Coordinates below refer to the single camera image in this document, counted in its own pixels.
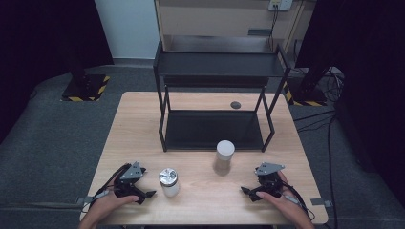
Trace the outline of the white wall power outlet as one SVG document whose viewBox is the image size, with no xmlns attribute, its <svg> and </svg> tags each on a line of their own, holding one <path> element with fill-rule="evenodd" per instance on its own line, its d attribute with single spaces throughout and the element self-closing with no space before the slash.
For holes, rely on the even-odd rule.
<svg viewBox="0 0 405 229">
<path fill-rule="evenodd" d="M 267 8 L 269 10 L 289 11 L 293 0 L 269 0 Z"/>
</svg>

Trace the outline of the black metal shelf rack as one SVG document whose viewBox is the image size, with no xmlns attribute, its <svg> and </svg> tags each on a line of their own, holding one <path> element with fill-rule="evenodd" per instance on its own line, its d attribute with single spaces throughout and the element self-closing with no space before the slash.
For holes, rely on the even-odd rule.
<svg viewBox="0 0 405 229">
<path fill-rule="evenodd" d="M 291 66 L 282 47 L 275 52 L 170 52 L 158 46 L 153 71 L 160 104 L 162 149 L 213 150 L 222 140 L 238 150 L 265 151 L 275 134 L 271 114 Z M 273 99 L 266 86 L 281 79 Z M 170 104 L 171 88 L 258 89 L 252 110 L 185 110 Z"/>
</svg>

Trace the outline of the light wooden cabinet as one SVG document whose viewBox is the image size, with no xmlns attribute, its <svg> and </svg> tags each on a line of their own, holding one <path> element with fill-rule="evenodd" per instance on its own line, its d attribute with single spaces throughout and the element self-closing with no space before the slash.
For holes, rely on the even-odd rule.
<svg viewBox="0 0 405 229">
<path fill-rule="evenodd" d="M 289 11 L 269 0 L 154 0 L 160 41 L 167 51 L 271 52 L 304 39 L 317 0 L 293 0 Z M 247 35 L 272 29 L 271 36 Z"/>
</svg>

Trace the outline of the glass jar with silver lid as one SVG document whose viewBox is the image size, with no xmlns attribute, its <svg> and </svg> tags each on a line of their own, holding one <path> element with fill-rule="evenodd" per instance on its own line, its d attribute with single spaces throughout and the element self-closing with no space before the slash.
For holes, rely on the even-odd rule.
<svg viewBox="0 0 405 229">
<path fill-rule="evenodd" d="M 174 197 L 180 190 L 178 173 L 173 168 L 163 169 L 159 174 L 159 181 L 164 194 L 169 198 Z"/>
</svg>

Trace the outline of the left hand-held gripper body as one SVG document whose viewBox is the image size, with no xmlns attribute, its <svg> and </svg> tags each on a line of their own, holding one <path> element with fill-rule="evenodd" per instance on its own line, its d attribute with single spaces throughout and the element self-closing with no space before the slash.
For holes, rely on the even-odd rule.
<svg viewBox="0 0 405 229">
<path fill-rule="evenodd" d="M 146 194 L 136 187 L 136 183 L 143 177 L 145 168 L 141 168 L 139 163 L 127 163 L 118 172 L 114 181 L 114 190 L 117 197 L 138 196 L 145 198 Z"/>
</svg>

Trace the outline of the black stand with striped base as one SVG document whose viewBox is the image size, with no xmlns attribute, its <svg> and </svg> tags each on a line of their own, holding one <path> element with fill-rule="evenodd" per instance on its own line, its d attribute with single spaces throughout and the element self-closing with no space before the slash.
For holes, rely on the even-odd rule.
<svg viewBox="0 0 405 229">
<path fill-rule="evenodd" d="M 75 53 L 70 49 L 64 51 L 64 61 L 72 79 L 61 96 L 62 101 L 98 101 L 105 91 L 110 79 L 105 74 L 88 74 Z"/>
<path fill-rule="evenodd" d="M 311 67 L 301 78 L 288 78 L 283 85 L 288 104 L 314 107 L 326 106 L 326 96 L 318 87 L 318 82 L 326 72 L 326 69 Z"/>
</svg>

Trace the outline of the black curtain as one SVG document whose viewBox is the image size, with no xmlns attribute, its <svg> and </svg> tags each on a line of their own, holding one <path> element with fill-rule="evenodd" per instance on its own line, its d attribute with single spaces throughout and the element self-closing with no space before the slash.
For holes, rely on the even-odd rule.
<svg viewBox="0 0 405 229">
<path fill-rule="evenodd" d="M 0 143 L 37 84 L 112 62 L 96 0 L 0 0 Z"/>
<path fill-rule="evenodd" d="M 297 65 L 307 93 L 343 73 L 335 108 L 352 151 L 405 207 L 405 0 L 317 0 Z"/>
</svg>

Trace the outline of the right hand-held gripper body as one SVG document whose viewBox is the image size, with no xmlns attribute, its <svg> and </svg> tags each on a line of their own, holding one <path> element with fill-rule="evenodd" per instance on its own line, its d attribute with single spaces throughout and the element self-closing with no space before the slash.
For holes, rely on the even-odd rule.
<svg viewBox="0 0 405 229">
<path fill-rule="evenodd" d="M 256 168 L 255 174 L 258 177 L 260 186 L 255 189 L 256 192 L 266 192 L 276 198 L 281 196 L 283 181 L 278 172 L 285 168 L 284 165 L 262 162 Z"/>
</svg>

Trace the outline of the person's right hand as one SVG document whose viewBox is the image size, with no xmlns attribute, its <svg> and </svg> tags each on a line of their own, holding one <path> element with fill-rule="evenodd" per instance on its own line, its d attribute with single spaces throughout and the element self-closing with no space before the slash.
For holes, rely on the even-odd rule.
<svg viewBox="0 0 405 229">
<path fill-rule="evenodd" d="M 256 195 L 258 197 L 260 197 L 261 199 L 266 200 L 267 202 L 271 203 L 273 206 L 275 206 L 286 219 L 288 219 L 286 216 L 286 213 L 288 212 L 288 210 L 301 208 L 301 206 L 299 204 L 294 203 L 293 201 L 291 201 L 287 198 L 287 196 L 289 196 L 291 198 L 294 197 L 294 194 L 288 188 L 283 189 L 282 195 L 279 198 L 276 198 L 273 195 L 270 195 L 266 192 L 257 192 Z"/>
</svg>

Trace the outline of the person's left hand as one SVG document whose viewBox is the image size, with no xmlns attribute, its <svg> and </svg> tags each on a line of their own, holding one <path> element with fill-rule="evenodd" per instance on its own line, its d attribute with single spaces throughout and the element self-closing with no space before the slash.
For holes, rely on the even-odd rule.
<svg viewBox="0 0 405 229">
<path fill-rule="evenodd" d="M 101 221 L 102 219 L 108 217 L 119 207 L 137 202 L 139 200 L 138 196 L 127 196 L 118 198 L 113 191 L 110 191 L 104 197 L 99 198 L 92 207 L 88 210 L 86 216 L 95 221 Z"/>
</svg>

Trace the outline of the glass jar with white lid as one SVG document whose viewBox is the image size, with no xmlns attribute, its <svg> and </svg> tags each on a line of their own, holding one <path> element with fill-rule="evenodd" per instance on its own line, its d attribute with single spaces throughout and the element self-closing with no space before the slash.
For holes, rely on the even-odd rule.
<svg viewBox="0 0 405 229">
<path fill-rule="evenodd" d="M 234 144 L 229 140 L 222 140 L 217 144 L 216 150 L 216 168 L 220 170 L 229 169 L 231 159 L 235 152 Z"/>
</svg>

